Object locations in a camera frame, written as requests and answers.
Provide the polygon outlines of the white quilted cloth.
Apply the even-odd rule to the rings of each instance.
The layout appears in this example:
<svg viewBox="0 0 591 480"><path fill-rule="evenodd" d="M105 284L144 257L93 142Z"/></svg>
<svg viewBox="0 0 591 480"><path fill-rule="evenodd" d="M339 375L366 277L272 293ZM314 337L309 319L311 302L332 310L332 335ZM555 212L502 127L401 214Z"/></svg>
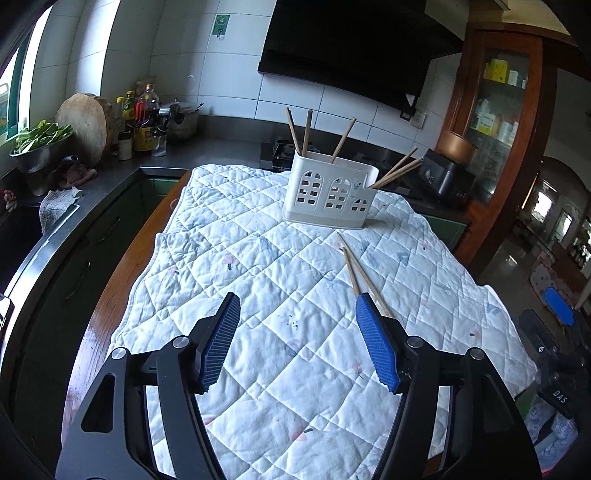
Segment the white quilted cloth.
<svg viewBox="0 0 591 480"><path fill-rule="evenodd" d="M287 173L195 168L110 340L132 353L157 350L238 295L221 375L198 398L226 477L373 475L400 399L363 344L342 246L407 333L443 351L483 349L512 395L534 381L500 297L403 197L377 194L363 228L341 233L287 221L287 184Z"/></svg>

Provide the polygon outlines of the steel bowl of greens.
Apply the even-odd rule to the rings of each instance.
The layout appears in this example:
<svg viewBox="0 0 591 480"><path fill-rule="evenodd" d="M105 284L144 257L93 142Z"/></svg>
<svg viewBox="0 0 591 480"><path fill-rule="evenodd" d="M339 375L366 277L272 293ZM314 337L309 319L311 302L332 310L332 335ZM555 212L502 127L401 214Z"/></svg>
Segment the steel bowl of greens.
<svg viewBox="0 0 591 480"><path fill-rule="evenodd" d="M73 135L69 124L41 120L32 128L24 128L14 137L10 157L24 174L36 173L47 167L61 153Z"/></svg>

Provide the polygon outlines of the round wooden cutting board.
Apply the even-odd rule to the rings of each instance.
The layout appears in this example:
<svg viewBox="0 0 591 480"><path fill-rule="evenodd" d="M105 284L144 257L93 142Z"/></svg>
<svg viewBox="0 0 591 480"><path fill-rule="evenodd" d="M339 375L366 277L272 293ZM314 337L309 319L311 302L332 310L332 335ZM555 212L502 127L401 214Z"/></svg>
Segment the round wooden cutting board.
<svg viewBox="0 0 591 480"><path fill-rule="evenodd" d="M87 165L96 165L110 149L114 138L114 110L105 98L75 93L62 102L55 121L72 128L77 155Z"/></svg>

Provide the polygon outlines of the yellow cap oil bottle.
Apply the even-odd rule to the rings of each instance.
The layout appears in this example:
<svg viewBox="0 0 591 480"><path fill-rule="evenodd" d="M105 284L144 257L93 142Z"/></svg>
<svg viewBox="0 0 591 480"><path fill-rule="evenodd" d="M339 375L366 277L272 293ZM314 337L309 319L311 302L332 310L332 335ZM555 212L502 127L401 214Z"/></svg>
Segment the yellow cap oil bottle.
<svg viewBox="0 0 591 480"><path fill-rule="evenodd" d="M125 125L125 131L133 133L135 125L135 92L127 90L123 100L122 116Z"/></svg>

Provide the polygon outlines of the wooden chopstick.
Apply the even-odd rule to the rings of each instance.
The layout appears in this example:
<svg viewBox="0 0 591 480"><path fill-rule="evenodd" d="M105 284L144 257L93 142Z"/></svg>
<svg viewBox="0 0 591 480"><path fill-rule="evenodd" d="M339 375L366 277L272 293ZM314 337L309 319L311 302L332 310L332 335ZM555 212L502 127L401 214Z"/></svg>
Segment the wooden chopstick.
<svg viewBox="0 0 591 480"><path fill-rule="evenodd" d="M305 119L304 124L304 139L303 145L301 145L301 156L305 157L308 153L308 143L310 142L310 134L311 134L311 120L314 111L308 109L307 118Z"/></svg>
<svg viewBox="0 0 591 480"><path fill-rule="evenodd" d="M293 140L293 143L294 143L294 151L297 153L297 155L301 155L301 146L300 146L300 143L298 142L298 139L297 139L296 126L294 125L294 118L293 118L293 115L291 114L289 107L286 107L286 115L287 115L287 125L288 125L288 128L290 128L291 140Z"/></svg>
<svg viewBox="0 0 591 480"><path fill-rule="evenodd" d="M349 272L349 280L351 280L351 284L353 287L353 293L355 294L356 298L361 295L361 288L359 285L358 280L356 279L356 272L355 268L353 268L353 263L351 261L351 257L349 257L349 251L345 247L342 247L342 254L344 254L344 258L346 261L346 269Z"/></svg>
<svg viewBox="0 0 591 480"><path fill-rule="evenodd" d="M382 184L384 184L388 178L390 178L392 175L394 175L394 173L396 171L398 171L403 166L403 164L417 152L417 150L418 150L418 147L415 147L411 152L409 152L407 155L405 155L400 161L398 161L396 164L394 164L394 166L380 180L377 180L375 183L370 185L368 188L377 188L377 187L381 186Z"/></svg>
<svg viewBox="0 0 591 480"><path fill-rule="evenodd" d="M356 295L360 295L361 290L359 288L359 282L356 281L356 276L353 273L354 268L356 268L356 271L358 271L361 274L361 276L363 278L363 282L365 282L366 286L370 290L370 293L373 294L375 300L380 305L381 311L386 316L388 316L390 318L394 318L393 311L390 309L387 302L384 300L381 292L374 285L372 279L370 279L370 276L366 272L365 268L363 268L363 265L356 258L355 254L353 254L352 249L349 248L349 245L348 245L348 243L346 243L345 238L343 238L341 233L339 233L339 232L337 233L337 235L339 236L339 241L341 241L341 244L342 244L342 253L344 253L344 255L346 256L346 265L348 265L349 277L351 277L353 290L356 292Z"/></svg>
<svg viewBox="0 0 591 480"><path fill-rule="evenodd" d="M349 137L349 133L352 131L353 126L355 126L355 124L356 124L356 117L353 117L353 118L351 118L351 120L349 120L349 124L348 124L348 126L346 126L345 132L342 133L342 136L339 139L338 145L335 146L335 150L332 153L332 157L331 157L331 164L333 162L335 162L335 159L338 158L339 153L342 150L342 146L345 144L346 139Z"/></svg>

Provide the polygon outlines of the white plastic utensil holder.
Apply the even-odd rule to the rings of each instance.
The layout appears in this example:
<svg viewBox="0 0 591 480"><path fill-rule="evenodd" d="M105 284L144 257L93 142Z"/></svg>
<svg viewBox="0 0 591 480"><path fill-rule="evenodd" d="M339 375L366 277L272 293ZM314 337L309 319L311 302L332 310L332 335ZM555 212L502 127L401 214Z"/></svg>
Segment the white plastic utensil holder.
<svg viewBox="0 0 591 480"><path fill-rule="evenodd" d="M284 200L288 221L360 229L377 193L379 170L369 164L310 152L294 155Z"/></svg>

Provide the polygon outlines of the wooden display cabinet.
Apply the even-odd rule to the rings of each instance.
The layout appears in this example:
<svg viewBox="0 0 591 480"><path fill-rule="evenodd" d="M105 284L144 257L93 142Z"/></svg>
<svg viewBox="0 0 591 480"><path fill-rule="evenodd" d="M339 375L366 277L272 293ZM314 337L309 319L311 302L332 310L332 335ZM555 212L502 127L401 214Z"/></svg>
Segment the wooden display cabinet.
<svg viewBox="0 0 591 480"><path fill-rule="evenodd" d="M558 68L579 51L566 35L528 25L468 25L442 130L476 145L469 225L453 253L478 277L508 235L541 165Z"/></svg>

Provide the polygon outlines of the small white jar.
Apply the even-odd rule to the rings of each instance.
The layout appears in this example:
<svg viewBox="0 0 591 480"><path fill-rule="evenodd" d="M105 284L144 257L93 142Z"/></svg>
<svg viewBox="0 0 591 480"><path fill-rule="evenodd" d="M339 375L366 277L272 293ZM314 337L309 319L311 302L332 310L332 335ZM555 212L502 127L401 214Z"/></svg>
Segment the small white jar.
<svg viewBox="0 0 591 480"><path fill-rule="evenodd" d="M117 136L117 151L120 161L128 161L132 158L133 152L133 132L124 130Z"/></svg>

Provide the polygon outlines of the black range hood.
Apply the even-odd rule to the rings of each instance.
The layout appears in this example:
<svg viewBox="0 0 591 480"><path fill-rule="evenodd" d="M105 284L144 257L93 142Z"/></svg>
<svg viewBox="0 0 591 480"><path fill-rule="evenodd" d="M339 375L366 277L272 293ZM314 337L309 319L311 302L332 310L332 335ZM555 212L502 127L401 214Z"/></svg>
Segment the black range hood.
<svg viewBox="0 0 591 480"><path fill-rule="evenodd" d="M412 115L431 61L463 50L425 9L424 1L277 1L259 72L332 86Z"/></svg>

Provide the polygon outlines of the copper inner pot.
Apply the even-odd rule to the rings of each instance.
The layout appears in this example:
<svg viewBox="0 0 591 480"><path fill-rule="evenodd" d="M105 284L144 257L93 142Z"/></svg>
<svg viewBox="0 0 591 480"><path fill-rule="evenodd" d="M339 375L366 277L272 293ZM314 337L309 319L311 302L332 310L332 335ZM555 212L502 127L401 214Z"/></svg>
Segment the copper inner pot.
<svg viewBox="0 0 591 480"><path fill-rule="evenodd" d="M474 143L450 130L442 131L436 144L439 154L460 165L469 165L477 150Z"/></svg>

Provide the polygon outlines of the wall power socket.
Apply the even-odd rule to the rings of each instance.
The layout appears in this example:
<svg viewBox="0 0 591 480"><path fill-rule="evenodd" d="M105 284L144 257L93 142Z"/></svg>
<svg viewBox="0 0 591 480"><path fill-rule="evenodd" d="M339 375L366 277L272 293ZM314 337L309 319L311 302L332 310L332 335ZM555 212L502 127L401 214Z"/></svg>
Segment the wall power socket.
<svg viewBox="0 0 591 480"><path fill-rule="evenodd" d="M427 119L427 114L423 111L417 110L412 116L410 123L417 129L423 129Z"/></svg>

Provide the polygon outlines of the green wall hook sticker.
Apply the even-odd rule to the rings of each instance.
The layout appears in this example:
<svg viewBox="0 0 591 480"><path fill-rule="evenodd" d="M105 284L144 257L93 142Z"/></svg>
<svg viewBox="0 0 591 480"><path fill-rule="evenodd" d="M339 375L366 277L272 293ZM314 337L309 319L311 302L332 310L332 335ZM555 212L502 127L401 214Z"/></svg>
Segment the green wall hook sticker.
<svg viewBox="0 0 591 480"><path fill-rule="evenodd" d="M218 14L215 16L212 34L217 38L221 38L226 35L226 30L228 29L230 16L228 14Z"/></svg>

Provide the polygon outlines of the wooden chopstick standing in holder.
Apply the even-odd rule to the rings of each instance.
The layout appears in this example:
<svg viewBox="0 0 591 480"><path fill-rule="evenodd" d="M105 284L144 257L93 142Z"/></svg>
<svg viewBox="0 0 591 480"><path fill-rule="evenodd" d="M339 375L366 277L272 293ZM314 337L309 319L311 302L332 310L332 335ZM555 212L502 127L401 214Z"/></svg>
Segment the wooden chopstick standing in holder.
<svg viewBox="0 0 591 480"><path fill-rule="evenodd" d="M314 111L308 109L307 118L305 119L304 124L304 139L303 145L301 145L301 156L305 157L308 153L308 143L310 142L310 134L311 134L311 120Z"/></svg>

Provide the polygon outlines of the black rice cooker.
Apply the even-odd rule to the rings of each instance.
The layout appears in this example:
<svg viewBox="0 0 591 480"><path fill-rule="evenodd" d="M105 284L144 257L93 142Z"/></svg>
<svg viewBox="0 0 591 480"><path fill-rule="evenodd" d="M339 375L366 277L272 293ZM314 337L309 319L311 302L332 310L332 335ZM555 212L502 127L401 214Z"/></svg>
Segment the black rice cooker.
<svg viewBox="0 0 591 480"><path fill-rule="evenodd" d="M430 194L451 205L464 205L476 180L466 166L432 149L428 149L423 157L419 178Z"/></svg>

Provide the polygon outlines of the dark soy sauce bottle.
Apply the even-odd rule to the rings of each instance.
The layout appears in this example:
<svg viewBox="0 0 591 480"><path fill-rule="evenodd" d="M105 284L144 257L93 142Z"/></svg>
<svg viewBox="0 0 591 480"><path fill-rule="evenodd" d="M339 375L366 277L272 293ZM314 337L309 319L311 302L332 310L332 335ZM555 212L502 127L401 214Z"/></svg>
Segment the dark soy sauce bottle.
<svg viewBox="0 0 591 480"><path fill-rule="evenodd" d="M160 99L154 85L147 83L136 99L134 110L134 149L145 153L152 150L152 130L159 122Z"/></svg>

